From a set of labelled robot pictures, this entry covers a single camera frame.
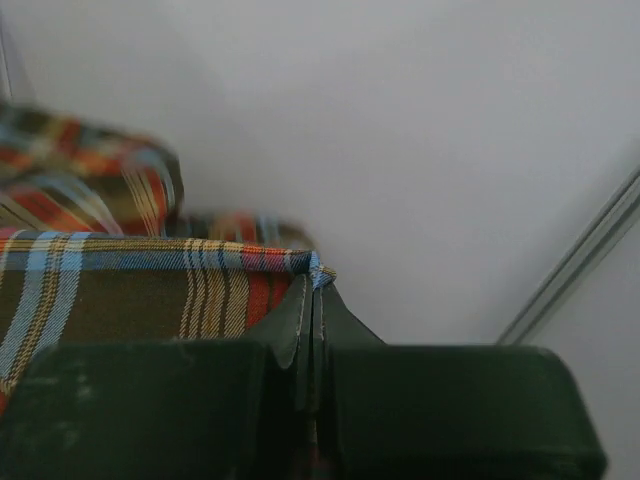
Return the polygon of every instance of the white wall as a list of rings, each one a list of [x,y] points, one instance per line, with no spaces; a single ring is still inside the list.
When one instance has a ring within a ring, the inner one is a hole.
[[[622,178],[637,0],[1,0],[14,93],[302,220],[391,341],[491,341]]]
[[[636,225],[532,342],[578,380],[610,457],[608,480],[640,478],[639,246]]]

